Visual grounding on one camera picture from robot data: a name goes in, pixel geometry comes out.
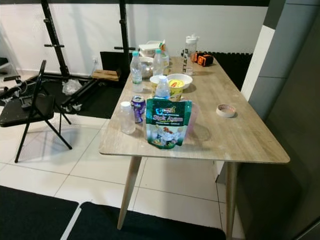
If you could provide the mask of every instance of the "yellow container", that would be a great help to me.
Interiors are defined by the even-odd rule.
[[[184,81],[171,79],[168,84],[170,87],[170,100],[173,102],[180,101],[185,86]]]
[[[150,77],[151,82],[151,95],[154,97],[156,95],[156,89],[159,83],[159,77],[158,75]]]

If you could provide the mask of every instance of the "wall socket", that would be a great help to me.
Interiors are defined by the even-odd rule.
[[[97,56],[92,56],[92,61],[94,64],[98,63],[98,57]]]

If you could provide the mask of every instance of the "chair backrest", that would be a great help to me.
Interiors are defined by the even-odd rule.
[[[42,60],[40,71],[39,71],[39,75],[38,75],[36,83],[35,83],[35,88],[34,88],[33,98],[32,98],[32,104],[31,104],[31,109],[30,109],[30,113],[29,113],[29,118],[33,115],[34,109],[36,108],[36,101],[37,101],[37,97],[38,97],[38,94],[39,94],[40,89],[41,89],[42,78],[44,76],[46,64],[47,64],[47,60]]]

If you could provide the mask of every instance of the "table leg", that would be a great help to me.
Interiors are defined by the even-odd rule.
[[[232,239],[236,210],[237,162],[226,162],[226,239]]]
[[[130,167],[128,174],[126,176],[126,181],[125,181],[125,187],[124,187],[124,193],[122,197],[122,204],[121,204],[121,209],[120,209],[120,214],[119,214],[119,219],[118,219],[118,225],[117,228],[120,230],[122,228],[122,225],[124,224],[127,209],[129,206],[129,202],[131,199],[132,192],[135,187],[135,182],[137,179],[140,163],[141,163],[141,156],[132,156],[131,161],[130,161]]]

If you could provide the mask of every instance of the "protein shaker bottle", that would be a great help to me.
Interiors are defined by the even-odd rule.
[[[183,74],[187,74],[189,76],[194,74],[193,62],[191,59],[196,53],[198,39],[199,37],[196,36],[194,33],[191,36],[187,36],[185,38],[185,48],[184,48],[183,66],[182,66]]]

